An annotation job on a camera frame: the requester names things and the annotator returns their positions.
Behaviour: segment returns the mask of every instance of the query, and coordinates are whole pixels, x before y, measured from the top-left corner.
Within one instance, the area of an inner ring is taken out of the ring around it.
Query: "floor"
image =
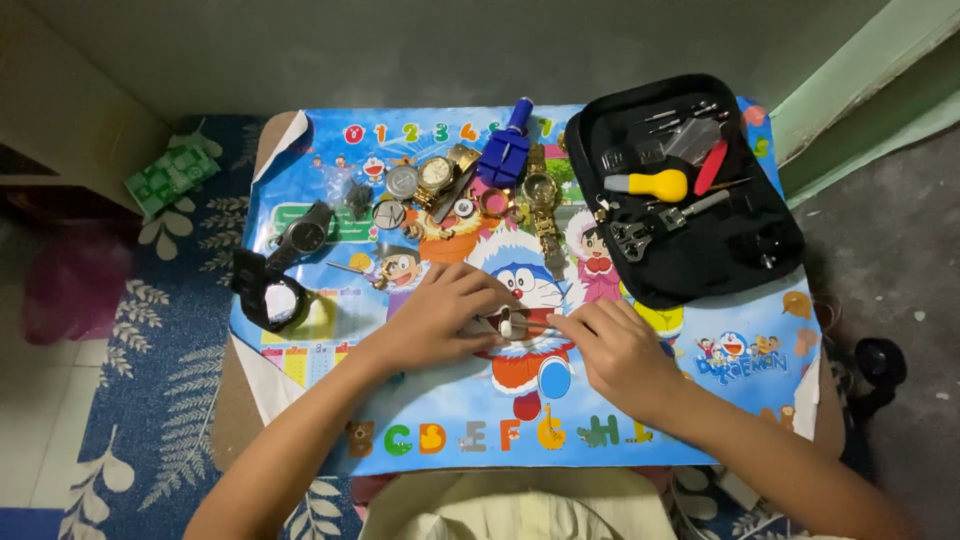
[[[48,347],[19,335],[23,283],[42,237],[0,224],[0,507],[64,508],[107,341]]]
[[[960,126],[874,161],[794,210],[829,333],[903,349],[908,376],[868,426],[878,479],[924,538],[956,537],[960,501]]]

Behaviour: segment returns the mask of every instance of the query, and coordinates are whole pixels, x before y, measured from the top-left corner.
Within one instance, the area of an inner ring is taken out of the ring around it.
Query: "metal ring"
[[[480,198],[477,200],[478,206],[480,207],[480,213],[484,217],[492,219],[503,219],[503,216],[507,215],[507,212],[510,211],[510,208],[515,204],[510,200],[509,190],[499,189],[497,187],[491,187],[483,193],[480,194]],[[494,211],[487,206],[487,201],[493,196],[499,196],[503,199],[503,210]]]
[[[424,231],[423,225],[417,223],[413,219],[408,219],[400,224],[400,230],[403,231],[403,235],[406,236],[408,240],[421,240],[423,239]]]

